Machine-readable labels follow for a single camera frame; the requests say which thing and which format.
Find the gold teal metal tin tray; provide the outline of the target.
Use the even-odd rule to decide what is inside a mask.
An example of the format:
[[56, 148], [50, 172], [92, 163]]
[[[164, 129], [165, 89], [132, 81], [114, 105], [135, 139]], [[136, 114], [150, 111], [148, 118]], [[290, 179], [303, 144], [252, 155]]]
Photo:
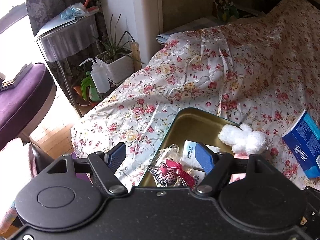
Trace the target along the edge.
[[156, 165], [157, 160], [161, 156], [161, 150], [168, 148], [172, 144], [177, 145], [179, 153], [182, 153], [184, 143], [187, 140], [215, 146], [218, 147], [221, 152], [231, 154], [231, 148], [222, 143], [218, 138], [218, 134], [226, 124], [239, 127], [238, 124], [232, 121], [197, 108], [189, 107], [179, 111], [166, 136], [162, 140], [151, 164]]

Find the black box on stool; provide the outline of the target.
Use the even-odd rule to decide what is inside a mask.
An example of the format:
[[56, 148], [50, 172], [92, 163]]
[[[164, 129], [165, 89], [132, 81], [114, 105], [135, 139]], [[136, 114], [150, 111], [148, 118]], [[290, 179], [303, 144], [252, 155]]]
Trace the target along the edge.
[[15, 88], [25, 75], [31, 70], [33, 63], [25, 64], [22, 68], [15, 69], [8, 74], [1, 73], [1, 91]]

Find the white fluffy plush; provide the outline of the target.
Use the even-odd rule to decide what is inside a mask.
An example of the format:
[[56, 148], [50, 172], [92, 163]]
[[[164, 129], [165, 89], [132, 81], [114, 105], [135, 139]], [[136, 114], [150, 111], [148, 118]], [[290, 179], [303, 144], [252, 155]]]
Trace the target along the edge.
[[253, 130], [247, 124], [241, 124], [239, 127], [225, 125], [221, 129], [219, 140], [231, 147], [234, 154], [252, 155], [262, 154], [267, 150], [267, 137], [261, 131]]

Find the white pocket tissue pack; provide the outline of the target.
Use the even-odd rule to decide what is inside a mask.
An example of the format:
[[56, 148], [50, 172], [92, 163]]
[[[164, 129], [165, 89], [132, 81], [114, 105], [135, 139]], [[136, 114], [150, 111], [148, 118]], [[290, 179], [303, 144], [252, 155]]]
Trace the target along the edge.
[[201, 181], [203, 181], [203, 179], [206, 176], [206, 173], [204, 171], [192, 169], [190, 175], [193, 177], [195, 181], [195, 186], [197, 186]]
[[219, 147], [186, 140], [183, 146], [181, 162], [193, 168], [205, 170], [213, 165], [212, 154], [219, 151]]

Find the purple round stool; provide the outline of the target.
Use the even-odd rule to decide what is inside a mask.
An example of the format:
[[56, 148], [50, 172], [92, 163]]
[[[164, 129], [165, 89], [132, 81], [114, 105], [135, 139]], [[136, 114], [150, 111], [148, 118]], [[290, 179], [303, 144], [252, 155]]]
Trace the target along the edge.
[[26, 128], [54, 85], [47, 67], [36, 63], [15, 88], [1, 91], [1, 148]]

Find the transparent acrylic side table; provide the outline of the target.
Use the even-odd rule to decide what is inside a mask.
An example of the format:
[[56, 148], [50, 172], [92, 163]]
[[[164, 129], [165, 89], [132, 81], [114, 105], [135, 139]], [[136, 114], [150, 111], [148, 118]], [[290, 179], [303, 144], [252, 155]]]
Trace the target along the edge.
[[84, 77], [87, 69], [80, 67], [80, 63], [102, 52], [98, 40], [107, 35], [105, 20], [100, 12], [57, 25], [61, 20], [60, 16], [50, 20], [35, 39], [55, 81], [82, 116], [73, 86]]

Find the pink fabric bundle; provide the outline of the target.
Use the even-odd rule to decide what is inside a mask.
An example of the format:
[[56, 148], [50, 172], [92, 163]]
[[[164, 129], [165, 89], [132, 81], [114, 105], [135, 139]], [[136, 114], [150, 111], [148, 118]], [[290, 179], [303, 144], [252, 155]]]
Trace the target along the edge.
[[234, 155], [234, 163], [231, 167], [232, 176], [229, 182], [230, 184], [245, 178], [248, 159], [249, 156], [244, 153]]

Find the leopard heart sachet with ribbon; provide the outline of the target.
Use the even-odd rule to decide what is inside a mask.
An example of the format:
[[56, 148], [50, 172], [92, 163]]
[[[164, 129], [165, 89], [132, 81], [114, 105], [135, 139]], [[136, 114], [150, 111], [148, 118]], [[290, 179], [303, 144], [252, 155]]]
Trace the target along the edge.
[[148, 166], [157, 186], [195, 186], [195, 178], [191, 175], [193, 168], [182, 161], [182, 154], [176, 144], [159, 150], [156, 159]]

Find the white square planter with plant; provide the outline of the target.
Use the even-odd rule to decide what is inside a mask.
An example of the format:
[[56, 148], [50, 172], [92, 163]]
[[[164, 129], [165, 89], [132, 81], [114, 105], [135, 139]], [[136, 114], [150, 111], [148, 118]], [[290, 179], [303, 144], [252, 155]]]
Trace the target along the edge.
[[135, 64], [142, 65], [139, 55], [136, 55], [134, 49], [138, 48], [129, 31], [124, 31], [120, 36], [117, 35], [117, 27], [120, 16], [116, 21], [113, 17], [109, 21], [109, 32], [104, 40], [96, 38], [95, 40], [103, 49], [95, 59], [97, 63], [106, 70], [109, 80], [112, 83], [120, 83], [135, 72]]

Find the small green potted plant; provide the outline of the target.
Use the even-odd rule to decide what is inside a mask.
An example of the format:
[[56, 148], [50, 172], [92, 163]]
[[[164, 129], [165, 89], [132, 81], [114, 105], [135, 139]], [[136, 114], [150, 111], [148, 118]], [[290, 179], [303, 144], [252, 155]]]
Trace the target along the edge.
[[90, 71], [81, 73], [76, 79], [74, 79], [72, 81], [72, 88], [78, 95], [76, 101], [80, 106], [91, 105], [92, 107], [95, 107], [101, 102]]

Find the white plastic squeeze bottle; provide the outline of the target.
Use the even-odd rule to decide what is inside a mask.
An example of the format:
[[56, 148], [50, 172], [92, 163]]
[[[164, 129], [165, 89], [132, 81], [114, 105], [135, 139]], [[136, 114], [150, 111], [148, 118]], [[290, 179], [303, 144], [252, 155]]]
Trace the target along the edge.
[[92, 70], [90, 72], [90, 75], [95, 84], [97, 92], [99, 94], [107, 93], [110, 90], [111, 86], [107, 77], [106, 70], [100, 64], [96, 63], [95, 59], [93, 58], [86, 59], [85, 61], [80, 63], [80, 66], [88, 61], [92, 62]]

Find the floral bed cover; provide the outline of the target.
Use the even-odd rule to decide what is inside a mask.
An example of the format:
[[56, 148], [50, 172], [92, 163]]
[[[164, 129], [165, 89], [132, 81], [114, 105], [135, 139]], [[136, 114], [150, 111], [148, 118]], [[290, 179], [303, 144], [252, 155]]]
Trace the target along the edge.
[[73, 126], [76, 155], [124, 142], [117, 176], [137, 185], [187, 107], [264, 132], [266, 159], [298, 187], [318, 189], [281, 136], [302, 111], [319, 121], [319, 7], [282, 0], [261, 18], [171, 35], [145, 68]]

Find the blue Tempo tissue pack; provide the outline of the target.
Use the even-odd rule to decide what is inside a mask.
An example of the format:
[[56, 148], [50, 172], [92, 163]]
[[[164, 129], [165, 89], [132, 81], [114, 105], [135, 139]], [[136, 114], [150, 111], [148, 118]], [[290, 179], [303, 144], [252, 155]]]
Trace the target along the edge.
[[306, 109], [282, 136], [309, 179], [319, 178], [319, 137], [319, 128]]

